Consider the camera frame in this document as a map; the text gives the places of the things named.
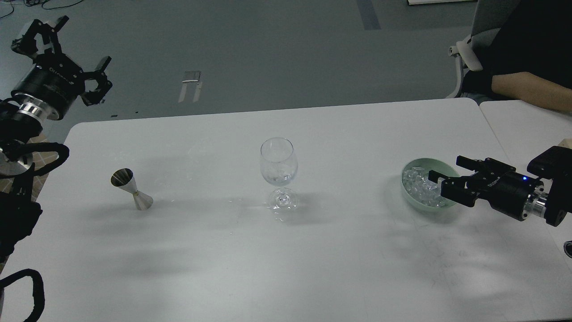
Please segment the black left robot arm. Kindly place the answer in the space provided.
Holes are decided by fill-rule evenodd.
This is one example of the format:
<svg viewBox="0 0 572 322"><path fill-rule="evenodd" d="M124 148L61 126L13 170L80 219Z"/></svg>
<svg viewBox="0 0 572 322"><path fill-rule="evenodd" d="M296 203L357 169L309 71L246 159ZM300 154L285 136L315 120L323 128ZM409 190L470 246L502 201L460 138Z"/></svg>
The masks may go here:
<svg viewBox="0 0 572 322"><path fill-rule="evenodd" d="M1 192L1 266L16 244L31 236L43 210L33 198L35 178L57 169L69 157L69 148L55 142L37 142L47 120L61 120L80 98L86 106L100 104L112 82L105 73L106 56L94 71L84 71L68 57L59 42L59 31L69 20L55 25L34 20L12 42L12 51L31 58L31 70L18 82L10 97L1 101L1 179L9 181Z"/></svg>

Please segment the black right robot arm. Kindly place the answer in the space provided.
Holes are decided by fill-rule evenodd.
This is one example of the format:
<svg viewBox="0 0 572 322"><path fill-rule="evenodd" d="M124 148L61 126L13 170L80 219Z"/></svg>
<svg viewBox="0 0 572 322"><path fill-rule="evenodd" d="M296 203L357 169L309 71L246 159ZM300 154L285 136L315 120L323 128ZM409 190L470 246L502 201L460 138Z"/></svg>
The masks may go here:
<svg viewBox="0 0 572 322"><path fill-rule="evenodd" d="M518 221L534 215L557 227L572 211L572 151L554 145L528 163L527 174L492 158L459 156L456 164L471 175L450 177L431 170L429 181L441 186L441 196L467 207L476 200Z"/></svg>

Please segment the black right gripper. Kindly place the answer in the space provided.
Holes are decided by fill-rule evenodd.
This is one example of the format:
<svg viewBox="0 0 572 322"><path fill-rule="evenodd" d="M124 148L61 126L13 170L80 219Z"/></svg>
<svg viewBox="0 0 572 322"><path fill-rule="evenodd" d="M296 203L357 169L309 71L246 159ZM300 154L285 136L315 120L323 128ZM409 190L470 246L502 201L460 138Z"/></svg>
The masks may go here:
<svg viewBox="0 0 572 322"><path fill-rule="evenodd" d="M429 181L441 185L441 196L470 208L478 199L486 200L493 210L518 221L531 215L545 216L548 193L541 180L515 173L515 167L492 158L457 156L456 165L474 173L428 173Z"/></svg>

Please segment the person's bare forearm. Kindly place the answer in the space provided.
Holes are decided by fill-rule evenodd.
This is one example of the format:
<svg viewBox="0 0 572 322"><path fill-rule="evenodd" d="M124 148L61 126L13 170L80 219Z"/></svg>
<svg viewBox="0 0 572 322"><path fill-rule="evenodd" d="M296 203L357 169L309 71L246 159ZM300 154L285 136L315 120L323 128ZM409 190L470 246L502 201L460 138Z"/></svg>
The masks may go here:
<svg viewBox="0 0 572 322"><path fill-rule="evenodd" d="M572 111L572 90L529 72L492 76L492 92L543 109Z"/></svg>

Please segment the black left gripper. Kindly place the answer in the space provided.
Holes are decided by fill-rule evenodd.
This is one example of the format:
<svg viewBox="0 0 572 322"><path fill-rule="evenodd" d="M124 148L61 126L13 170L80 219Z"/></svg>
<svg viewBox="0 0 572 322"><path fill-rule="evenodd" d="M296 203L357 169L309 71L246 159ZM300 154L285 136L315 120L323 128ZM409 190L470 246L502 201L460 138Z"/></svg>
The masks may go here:
<svg viewBox="0 0 572 322"><path fill-rule="evenodd" d="M67 55L58 32L69 21L61 16L55 25L33 20L12 41L11 50L33 60L33 67L11 91L12 98L23 103L27 98L39 100L52 108L48 119L61 120L80 97L86 106L98 105L112 88L106 68L112 57L103 57L94 71L85 72Z"/></svg>

